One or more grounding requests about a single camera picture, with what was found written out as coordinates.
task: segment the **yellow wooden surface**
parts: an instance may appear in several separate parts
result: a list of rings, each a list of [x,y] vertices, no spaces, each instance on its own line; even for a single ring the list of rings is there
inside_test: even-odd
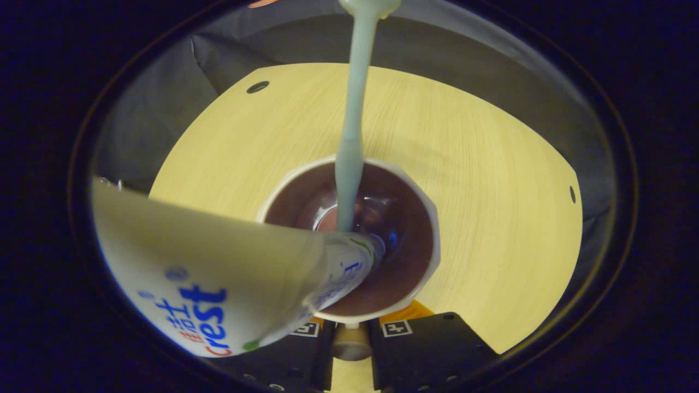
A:
[[[358,362],[333,359],[332,393],[367,393],[374,390],[371,357]]]
[[[284,174],[335,152],[347,70],[290,64],[243,78],[182,135],[150,196],[254,220]],[[267,88],[246,92],[263,80]],[[365,156],[403,167],[437,206],[442,261],[417,299],[435,313],[458,313],[499,353],[536,329],[567,286],[579,251],[582,208],[568,163],[490,103],[376,67],[363,139]],[[337,363],[338,376],[359,373],[359,365]],[[357,391],[338,390],[344,379],[333,381],[333,391]]]

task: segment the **orange component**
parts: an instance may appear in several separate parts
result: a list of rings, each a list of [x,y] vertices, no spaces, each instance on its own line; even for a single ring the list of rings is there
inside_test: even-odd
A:
[[[248,8],[258,8],[258,7],[263,7],[267,6],[268,4],[276,3],[279,0],[260,0],[260,1],[255,1],[254,3],[251,3],[248,5]]]
[[[313,317],[313,318],[310,319],[309,322],[316,322],[316,323],[319,324],[320,327],[322,328],[322,327],[323,327],[323,321],[324,321],[324,320],[323,320],[322,318]]]
[[[408,307],[403,310],[398,310],[395,313],[390,313],[379,318],[379,323],[395,322],[402,320],[414,320],[416,318],[429,317],[435,315],[429,308],[422,305],[417,300],[413,300]]]

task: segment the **screw hole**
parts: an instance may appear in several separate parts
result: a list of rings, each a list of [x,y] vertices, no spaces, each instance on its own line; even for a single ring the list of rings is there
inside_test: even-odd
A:
[[[289,370],[289,376],[292,377],[292,378],[303,379],[304,375],[305,375],[305,374],[303,373],[303,371],[301,371],[301,370],[299,370],[299,369],[291,369],[291,370]]]
[[[258,91],[264,89],[267,86],[269,86],[269,81],[267,81],[267,80],[255,83],[254,85],[248,87],[247,93],[248,94],[257,93]]]

